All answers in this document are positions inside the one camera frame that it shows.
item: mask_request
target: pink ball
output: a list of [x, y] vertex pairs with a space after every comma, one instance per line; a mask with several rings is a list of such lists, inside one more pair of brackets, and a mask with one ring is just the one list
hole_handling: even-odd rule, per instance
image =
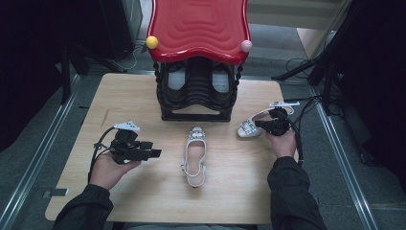
[[253, 48], [253, 43], [250, 40], [243, 40], [241, 42], [241, 50], [245, 53], [250, 52], [250, 50]]

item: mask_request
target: red plastic lid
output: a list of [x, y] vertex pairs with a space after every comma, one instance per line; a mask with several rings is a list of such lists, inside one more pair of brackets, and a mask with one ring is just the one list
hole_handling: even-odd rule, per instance
[[250, 40], [247, 0], [153, 0], [147, 36], [158, 46], [149, 49], [159, 62], [205, 57], [242, 64], [248, 53], [241, 42]]

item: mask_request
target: yellow ball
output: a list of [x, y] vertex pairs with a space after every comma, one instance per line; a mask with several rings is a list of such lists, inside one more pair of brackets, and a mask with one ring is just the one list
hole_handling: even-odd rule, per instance
[[158, 38], [155, 36], [147, 37], [147, 47], [151, 50], [156, 49], [158, 47]]

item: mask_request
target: wooden table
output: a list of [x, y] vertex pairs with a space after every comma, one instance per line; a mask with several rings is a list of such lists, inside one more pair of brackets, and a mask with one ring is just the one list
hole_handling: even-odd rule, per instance
[[[137, 140], [153, 142], [155, 149], [162, 150], [161, 157], [143, 162], [110, 191], [114, 210], [108, 220], [269, 224], [266, 176], [276, 158], [263, 135], [241, 139], [237, 129], [271, 102], [282, 101], [279, 85], [241, 80], [230, 123], [164, 122], [155, 90], [153, 76], [103, 77], [56, 186], [69, 188], [69, 193], [52, 197], [46, 218], [56, 219], [63, 206], [83, 191], [93, 144], [108, 128], [133, 121], [141, 127]], [[202, 127], [207, 137], [206, 182], [196, 189], [188, 184], [180, 167], [189, 131], [195, 126]], [[110, 131], [104, 138], [107, 146], [114, 134]]]

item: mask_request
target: hand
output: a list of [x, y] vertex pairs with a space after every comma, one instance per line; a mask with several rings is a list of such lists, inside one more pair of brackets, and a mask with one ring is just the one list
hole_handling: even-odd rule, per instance
[[296, 151], [295, 133], [288, 130], [282, 136], [274, 136], [269, 132], [265, 134], [266, 139], [270, 141], [270, 148], [277, 158], [290, 156], [293, 157]]
[[89, 184], [97, 185], [106, 190], [112, 189], [128, 171], [138, 167], [141, 161], [130, 161], [119, 165], [113, 160], [111, 152], [102, 154], [96, 160]]

